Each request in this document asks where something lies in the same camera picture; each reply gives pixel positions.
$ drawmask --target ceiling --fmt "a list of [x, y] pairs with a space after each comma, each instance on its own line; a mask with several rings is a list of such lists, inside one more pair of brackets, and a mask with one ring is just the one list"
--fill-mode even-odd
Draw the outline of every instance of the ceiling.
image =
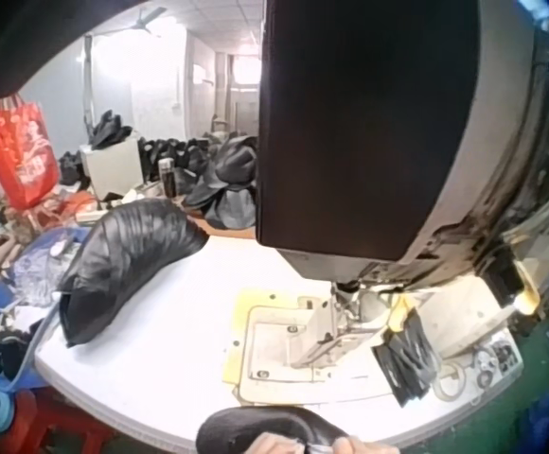
[[168, 9], [161, 17], [173, 16], [190, 33], [216, 52], [256, 53], [264, 0], [153, 0], [129, 9], [95, 29], [100, 33], [131, 26], [156, 7]]

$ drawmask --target white table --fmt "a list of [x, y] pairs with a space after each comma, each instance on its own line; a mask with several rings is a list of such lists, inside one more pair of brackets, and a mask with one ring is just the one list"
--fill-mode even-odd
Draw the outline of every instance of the white table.
[[[57, 327], [38, 348], [36, 367], [106, 424], [165, 450], [195, 452], [201, 423], [239, 404], [221, 378], [230, 318], [244, 288], [327, 296], [329, 283], [301, 278], [277, 251], [253, 240], [212, 236], [199, 253], [161, 270], [88, 344], [66, 348]], [[387, 394], [310, 408], [366, 441], [407, 445], [475, 410], [470, 400], [484, 404], [521, 369], [522, 362], [505, 377], [497, 373], [480, 397], [469, 374], [468, 387], [452, 403], [429, 393], [401, 409]]]

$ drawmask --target green floor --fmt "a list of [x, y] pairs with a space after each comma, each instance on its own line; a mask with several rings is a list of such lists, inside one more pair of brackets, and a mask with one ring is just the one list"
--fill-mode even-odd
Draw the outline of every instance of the green floor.
[[425, 443], [404, 449], [403, 454], [504, 454], [513, 451], [518, 425], [531, 403], [549, 390], [549, 323], [518, 340], [524, 362], [521, 377], [504, 393], [468, 420]]

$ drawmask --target red plastic bag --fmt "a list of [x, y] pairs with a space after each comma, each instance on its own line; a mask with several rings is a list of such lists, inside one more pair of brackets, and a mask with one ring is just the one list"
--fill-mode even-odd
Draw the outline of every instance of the red plastic bag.
[[17, 210], [37, 205], [58, 182], [58, 163], [39, 106], [0, 100], [0, 183]]

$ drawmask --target hand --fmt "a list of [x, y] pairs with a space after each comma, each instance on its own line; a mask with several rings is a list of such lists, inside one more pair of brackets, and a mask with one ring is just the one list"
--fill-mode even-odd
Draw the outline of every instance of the hand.
[[338, 438], [333, 444], [333, 454], [400, 454], [400, 451], [387, 445], [363, 443], [355, 437]]
[[245, 454], [304, 454], [304, 445], [281, 435], [264, 432]]

